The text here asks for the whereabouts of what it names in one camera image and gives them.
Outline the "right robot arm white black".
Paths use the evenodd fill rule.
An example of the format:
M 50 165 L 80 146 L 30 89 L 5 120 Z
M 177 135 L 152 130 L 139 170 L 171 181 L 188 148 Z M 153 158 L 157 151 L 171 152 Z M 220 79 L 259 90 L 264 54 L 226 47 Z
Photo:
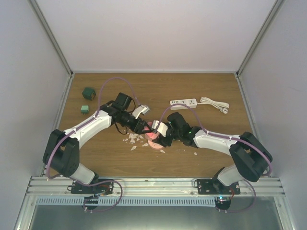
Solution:
M 167 123 L 155 120 L 152 129 L 159 134 L 154 142 L 169 147 L 175 140 L 199 149 L 210 149 L 230 156 L 234 164 L 221 168 L 211 179 L 213 190 L 225 193 L 229 187 L 242 180 L 257 182 L 272 172 L 272 156 L 250 132 L 242 135 L 226 135 L 206 130 L 202 126 L 190 126 L 183 116 L 172 113 Z

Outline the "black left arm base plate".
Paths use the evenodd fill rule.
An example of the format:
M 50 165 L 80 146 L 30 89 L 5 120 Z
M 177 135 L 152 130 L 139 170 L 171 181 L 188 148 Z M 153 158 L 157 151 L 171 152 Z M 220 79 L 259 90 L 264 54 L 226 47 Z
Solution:
M 98 185 L 95 186 L 84 186 L 80 183 L 73 182 L 72 185 L 67 187 L 67 190 L 72 194 L 100 194 L 100 195 L 109 195 L 113 193 L 114 180 L 112 179 L 97 179 L 92 182 L 92 184 Z

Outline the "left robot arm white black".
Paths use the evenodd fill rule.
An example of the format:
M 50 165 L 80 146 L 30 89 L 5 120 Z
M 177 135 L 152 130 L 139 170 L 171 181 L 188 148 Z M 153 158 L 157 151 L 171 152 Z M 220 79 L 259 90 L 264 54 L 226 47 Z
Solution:
M 60 175 L 82 183 L 82 188 L 89 194 L 95 193 L 99 182 L 95 173 L 80 163 L 81 147 L 96 134 L 112 125 L 121 125 L 135 134 L 145 134 L 151 130 L 146 121 L 140 118 L 149 112 L 149 107 L 139 105 L 132 112 L 127 111 L 132 98 L 119 93 L 114 101 L 99 106 L 95 113 L 80 124 L 60 131 L 51 132 L 43 163 L 46 169 L 55 170 Z

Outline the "pink round socket tower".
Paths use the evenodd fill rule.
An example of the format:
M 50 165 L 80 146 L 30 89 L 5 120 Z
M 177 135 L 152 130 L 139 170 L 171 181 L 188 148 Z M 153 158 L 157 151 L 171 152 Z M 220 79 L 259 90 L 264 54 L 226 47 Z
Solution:
M 158 139 L 160 136 L 159 133 L 147 133 L 145 134 L 145 138 L 148 141 L 148 145 L 154 150 L 162 150 L 164 147 L 158 143 L 155 143 L 154 140 Z

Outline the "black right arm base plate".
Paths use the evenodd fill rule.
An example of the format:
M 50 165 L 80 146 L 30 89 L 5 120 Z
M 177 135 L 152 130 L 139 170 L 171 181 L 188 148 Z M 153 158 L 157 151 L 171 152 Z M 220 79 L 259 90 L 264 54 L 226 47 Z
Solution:
M 196 179 L 193 185 L 197 188 L 199 195 L 239 195 L 241 193 L 238 182 L 225 186 L 217 179 Z

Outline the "light green plug adapter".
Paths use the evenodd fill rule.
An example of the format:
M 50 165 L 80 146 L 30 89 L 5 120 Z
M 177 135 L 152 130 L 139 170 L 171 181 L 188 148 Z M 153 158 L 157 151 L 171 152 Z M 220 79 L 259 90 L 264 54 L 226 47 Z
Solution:
M 88 114 L 89 113 L 89 106 L 88 105 L 82 105 L 81 106 L 81 114 Z

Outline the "dark green cube plug adapter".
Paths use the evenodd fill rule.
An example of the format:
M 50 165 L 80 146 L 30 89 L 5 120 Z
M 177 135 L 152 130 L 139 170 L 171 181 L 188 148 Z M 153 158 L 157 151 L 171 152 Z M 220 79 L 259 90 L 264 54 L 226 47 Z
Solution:
M 93 88 L 85 87 L 82 96 L 84 99 L 92 101 L 96 97 L 96 92 Z

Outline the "white power strip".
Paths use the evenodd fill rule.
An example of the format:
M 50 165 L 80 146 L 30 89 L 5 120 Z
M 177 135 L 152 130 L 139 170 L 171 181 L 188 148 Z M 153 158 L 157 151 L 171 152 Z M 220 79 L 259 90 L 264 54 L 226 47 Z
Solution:
M 187 107 L 193 109 L 196 108 L 198 103 L 195 98 L 193 99 L 181 99 L 181 100 L 171 100 L 170 105 L 172 106 L 171 110 L 183 110 Z

